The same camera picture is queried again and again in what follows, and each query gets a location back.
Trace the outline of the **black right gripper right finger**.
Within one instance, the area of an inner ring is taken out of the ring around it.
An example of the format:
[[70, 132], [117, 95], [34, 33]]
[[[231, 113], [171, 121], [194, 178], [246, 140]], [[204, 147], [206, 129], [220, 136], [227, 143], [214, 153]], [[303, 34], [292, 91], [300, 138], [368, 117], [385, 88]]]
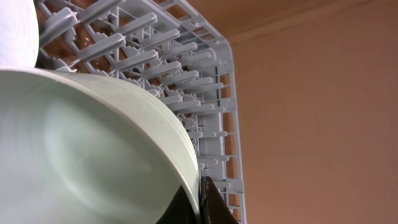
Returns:
[[202, 224], [238, 224], [211, 177], [201, 177], [200, 216]]

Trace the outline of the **blue bowl with rice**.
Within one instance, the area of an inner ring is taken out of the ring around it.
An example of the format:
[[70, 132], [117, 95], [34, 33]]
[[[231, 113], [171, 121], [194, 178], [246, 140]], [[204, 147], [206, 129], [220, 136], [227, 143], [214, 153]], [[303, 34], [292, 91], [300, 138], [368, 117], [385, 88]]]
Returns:
[[1, 0], [1, 65], [34, 67], [39, 27], [33, 0]]

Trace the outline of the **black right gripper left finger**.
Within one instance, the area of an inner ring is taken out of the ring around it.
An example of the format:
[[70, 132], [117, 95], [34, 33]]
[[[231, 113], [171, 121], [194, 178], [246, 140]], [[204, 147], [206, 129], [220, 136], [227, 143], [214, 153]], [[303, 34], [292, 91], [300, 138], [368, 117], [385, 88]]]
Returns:
[[180, 186], [164, 214], [156, 224], [197, 224], [192, 205]]

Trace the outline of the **mint green bowl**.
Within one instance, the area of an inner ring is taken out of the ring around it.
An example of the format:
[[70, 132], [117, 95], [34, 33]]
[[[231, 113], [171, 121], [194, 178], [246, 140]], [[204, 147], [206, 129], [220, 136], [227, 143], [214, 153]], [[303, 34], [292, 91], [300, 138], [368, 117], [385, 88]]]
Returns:
[[1, 69], [2, 223], [156, 223], [198, 162], [178, 118], [130, 82]]

